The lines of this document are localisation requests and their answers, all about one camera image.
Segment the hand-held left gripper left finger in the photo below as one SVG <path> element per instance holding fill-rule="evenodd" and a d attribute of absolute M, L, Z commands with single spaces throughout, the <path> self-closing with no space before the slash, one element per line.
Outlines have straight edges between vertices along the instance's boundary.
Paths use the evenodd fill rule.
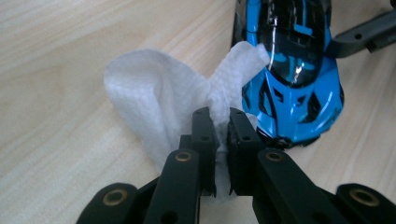
<path fill-rule="evenodd" d="M 198 153 L 201 195 L 216 197 L 215 170 L 219 140 L 208 107 L 192 113 L 191 134 L 181 135 L 179 148 L 191 149 Z"/>

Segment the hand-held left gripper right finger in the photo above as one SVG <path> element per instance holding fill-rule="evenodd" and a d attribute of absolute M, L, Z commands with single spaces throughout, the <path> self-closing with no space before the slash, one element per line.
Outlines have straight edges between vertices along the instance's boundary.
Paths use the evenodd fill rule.
<path fill-rule="evenodd" d="M 251 196 L 255 189 L 256 160 L 262 141 L 247 115 L 236 108 L 231 108 L 230 112 L 227 146 L 230 192 L 238 196 Z"/>

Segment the white wet wipe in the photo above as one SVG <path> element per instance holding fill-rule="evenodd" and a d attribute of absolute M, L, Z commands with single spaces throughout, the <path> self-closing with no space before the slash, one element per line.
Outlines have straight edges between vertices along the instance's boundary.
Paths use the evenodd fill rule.
<path fill-rule="evenodd" d="M 215 73 L 206 78 L 188 65 L 155 49 L 134 50 L 112 61 L 104 84 L 110 102 L 160 172 L 180 136 L 191 130 L 191 115 L 209 108 L 219 147 L 216 149 L 217 195 L 207 203 L 226 203 L 229 192 L 228 123 L 232 108 L 242 107 L 242 87 L 270 62 L 265 46 L 234 45 Z"/>

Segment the blue toy car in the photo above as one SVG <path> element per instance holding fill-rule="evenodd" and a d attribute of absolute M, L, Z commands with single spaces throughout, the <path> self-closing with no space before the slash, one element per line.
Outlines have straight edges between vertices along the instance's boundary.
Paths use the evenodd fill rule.
<path fill-rule="evenodd" d="M 244 110 L 270 147 L 307 146 L 344 107 L 331 40 L 331 0 L 236 0 L 233 40 L 264 45 L 269 63 L 242 89 Z"/>

